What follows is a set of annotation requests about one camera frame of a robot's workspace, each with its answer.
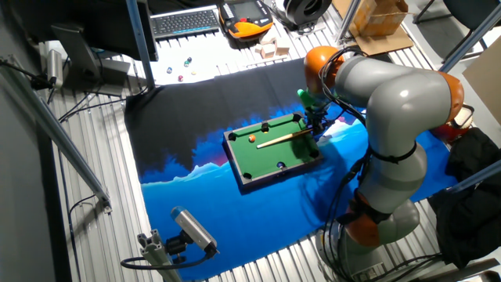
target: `keyboard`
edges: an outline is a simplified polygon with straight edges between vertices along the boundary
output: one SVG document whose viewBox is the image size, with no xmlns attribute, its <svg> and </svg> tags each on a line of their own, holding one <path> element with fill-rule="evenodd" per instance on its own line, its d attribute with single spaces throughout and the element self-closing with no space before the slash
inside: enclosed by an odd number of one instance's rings
<svg viewBox="0 0 501 282">
<path fill-rule="evenodd" d="M 159 16 L 152 19 L 152 25 L 155 39 L 176 38 L 219 29 L 218 20 L 212 10 Z"/>
</svg>

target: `computer monitor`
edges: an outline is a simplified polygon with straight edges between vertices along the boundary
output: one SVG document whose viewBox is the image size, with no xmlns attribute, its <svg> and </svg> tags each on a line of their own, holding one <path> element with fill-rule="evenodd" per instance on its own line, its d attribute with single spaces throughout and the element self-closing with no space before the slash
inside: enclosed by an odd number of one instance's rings
<svg viewBox="0 0 501 282">
<path fill-rule="evenodd" d="M 157 61 L 148 3 L 137 4 L 149 58 Z M 141 59 L 125 0 L 16 0 L 10 6 L 34 41 L 63 45 L 71 60 L 63 87 L 121 94 L 130 63 L 99 61 L 90 47 Z"/>
</svg>

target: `orange device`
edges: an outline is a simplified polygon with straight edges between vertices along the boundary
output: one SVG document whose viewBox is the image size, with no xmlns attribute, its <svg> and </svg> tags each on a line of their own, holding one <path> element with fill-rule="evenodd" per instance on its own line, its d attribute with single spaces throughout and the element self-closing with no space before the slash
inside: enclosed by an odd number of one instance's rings
<svg viewBox="0 0 501 282">
<path fill-rule="evenodd" d="M 224 1 L 218 9 L 225 31 L 241 41 L 257 39 L 273 25 L 268 6 L 259 0 Z"/>
</svg>

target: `green felt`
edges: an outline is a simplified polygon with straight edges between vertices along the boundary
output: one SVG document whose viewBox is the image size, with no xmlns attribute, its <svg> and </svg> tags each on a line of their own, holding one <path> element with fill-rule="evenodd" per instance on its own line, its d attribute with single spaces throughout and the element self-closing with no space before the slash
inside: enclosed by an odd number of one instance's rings
<svg viewBox="0 0 501 282">
<path fill-rule="evenodd" d="M 251 178 L 255 179 L 272 172 L 279 172 L 277 164 L 280 161 L 287 167 L 292 167 L 315 159 L 310 157 L 310 153 L 318 151 L 318 147 L 311 134 L 304 134 L 261 149 L 256 148 L 259 144 L 306 128 L 304 120 L 293 122 L 292 118 L 293 115 L 287 115 L 269 121 L 268 133 L 261 131 L 261 124 L 233 132 L 236 140 L 229 141 L 229 143 L 242 175 L 249 173 Z M 250 135 L 256 136 L 253 143 L 249 142 Z"/>
</svg>

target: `red object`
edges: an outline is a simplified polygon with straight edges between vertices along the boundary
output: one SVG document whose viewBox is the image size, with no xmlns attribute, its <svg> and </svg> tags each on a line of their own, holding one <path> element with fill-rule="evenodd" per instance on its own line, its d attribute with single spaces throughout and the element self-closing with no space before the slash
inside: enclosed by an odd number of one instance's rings
<svg viewBox="0 0 501 282">
<path fill-rule="evenodd" d="M 442 139 L 447 143 L 451 143 L 470 129 L 471 123 L 473 122 L 473 112 L 473 107 L 463 105 L 463 108 L 454 120 L 437 128 L 431 129 L 431 133 L 435 137 Z"/>
</svg>

